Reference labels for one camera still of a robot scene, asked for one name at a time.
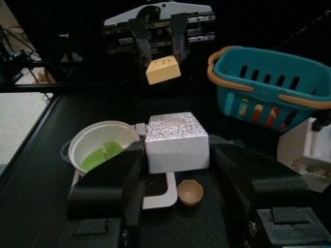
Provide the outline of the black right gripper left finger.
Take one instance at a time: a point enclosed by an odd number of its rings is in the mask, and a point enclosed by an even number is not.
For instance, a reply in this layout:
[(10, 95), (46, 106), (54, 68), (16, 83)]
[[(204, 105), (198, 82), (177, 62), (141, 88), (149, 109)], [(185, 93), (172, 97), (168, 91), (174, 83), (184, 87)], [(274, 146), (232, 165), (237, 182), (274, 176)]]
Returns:
[(134, 141), (73, 184), (57, 248), (138, 248), (145, 146)]

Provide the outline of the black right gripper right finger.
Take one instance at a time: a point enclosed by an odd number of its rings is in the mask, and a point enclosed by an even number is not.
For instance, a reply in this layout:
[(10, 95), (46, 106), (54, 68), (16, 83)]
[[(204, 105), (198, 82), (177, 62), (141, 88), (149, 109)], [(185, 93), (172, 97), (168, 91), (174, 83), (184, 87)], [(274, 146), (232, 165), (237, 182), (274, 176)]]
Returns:
[(304, 178), (270, 157), (209, 138), (230, 248), (331, 248)]

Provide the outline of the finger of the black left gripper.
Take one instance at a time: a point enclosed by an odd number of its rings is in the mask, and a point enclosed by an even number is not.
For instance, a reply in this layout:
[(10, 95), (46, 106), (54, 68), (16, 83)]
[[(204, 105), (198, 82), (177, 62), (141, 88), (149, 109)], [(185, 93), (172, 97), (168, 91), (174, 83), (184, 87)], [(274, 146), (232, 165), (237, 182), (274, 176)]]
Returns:
[(146, 68), (150, 62), (150, 51), (145, 32), (145, 20), (142, 18), (130, 19), (129, 30), (134, 38), (140, 65)]
[(170, 15), (172, 53), (178, 62), (186, 59), (186, 14)]

